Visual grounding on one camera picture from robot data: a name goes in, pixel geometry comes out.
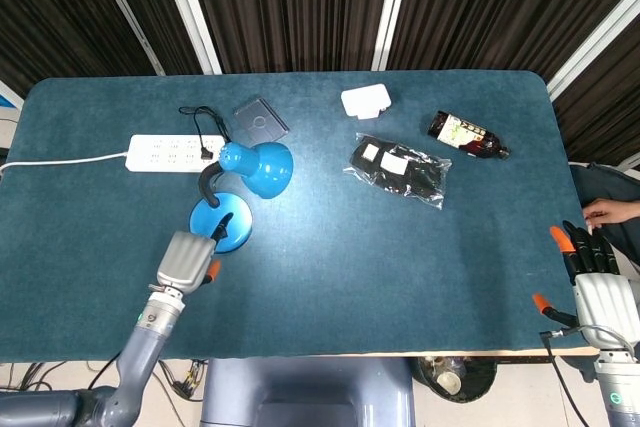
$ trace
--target dark bottle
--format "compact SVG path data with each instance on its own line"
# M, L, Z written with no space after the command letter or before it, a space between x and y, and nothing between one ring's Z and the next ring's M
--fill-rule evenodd
M509 157L509 149L495 134L441 110L431 122L428 134L476 157Z

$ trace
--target lamp base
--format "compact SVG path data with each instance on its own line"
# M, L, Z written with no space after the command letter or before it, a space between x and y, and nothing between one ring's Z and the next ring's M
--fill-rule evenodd
M216 253L222 254L237 249L247 241L251 235L253 216L247 203L237 195L216 192L216 197L220 199L220 206L215 209L204 199L196 204L191 211L189 230L192 234L211 237L222 218L232 212L233 217L227 225L228 235L216 246Z

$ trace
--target teal tablecloth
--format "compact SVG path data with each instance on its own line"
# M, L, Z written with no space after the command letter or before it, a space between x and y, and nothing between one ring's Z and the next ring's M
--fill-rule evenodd
M384 83L393 105L348 118L345 89ZM10 161L127 150L133 134L193 134L182 105L232 112L263 96L288 124L289 188L261 200L248 243L186 299L164 355L241 357L539 347L552 324L531 294L573 300L549 226L581 219L553 109L530 72L341 72L51 79L29 94ZM500 136L507 161L425 135L438 110ZM203 118L206 133L215 133ZM444 210L342 172L356 132L452 159ZM0 361L105 359L127 339L196 174L131 173L124 160L15 167L0 183ZM581 345L580 339L567 345Z

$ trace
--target white power strip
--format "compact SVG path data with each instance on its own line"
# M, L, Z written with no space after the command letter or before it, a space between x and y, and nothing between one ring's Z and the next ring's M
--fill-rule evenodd
M213 152L213 159L200 158L197 135L134 135L125 165L131 172L199 173L218 160L224 146L221 135L203 135L202 142Z

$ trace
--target human hand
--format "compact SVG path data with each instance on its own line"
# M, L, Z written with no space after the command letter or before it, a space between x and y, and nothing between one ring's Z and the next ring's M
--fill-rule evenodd
M604 224L618 224L640 216L640 202L596 199L582 209L587 225L600 228Z

